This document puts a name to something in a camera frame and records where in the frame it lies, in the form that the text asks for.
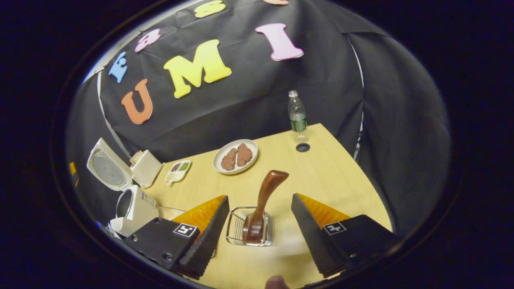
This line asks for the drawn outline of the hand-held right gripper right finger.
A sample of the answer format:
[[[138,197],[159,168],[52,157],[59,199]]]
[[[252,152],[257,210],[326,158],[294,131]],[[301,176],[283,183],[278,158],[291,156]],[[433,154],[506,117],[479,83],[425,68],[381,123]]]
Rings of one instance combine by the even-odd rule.
[[[400,241],[365,214],[349,217],[303,194],[293,195],[291,209],[314,263],[325,278],[362,270]]]

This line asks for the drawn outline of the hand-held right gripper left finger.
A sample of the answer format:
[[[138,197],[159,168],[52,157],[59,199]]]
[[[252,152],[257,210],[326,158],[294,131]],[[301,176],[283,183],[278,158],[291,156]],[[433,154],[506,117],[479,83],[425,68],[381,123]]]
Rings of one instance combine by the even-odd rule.
[[[174,220],[154,218],[123,242],[149,262],[198,280],[213,256],[228,214],[229,197],[220,195]]]

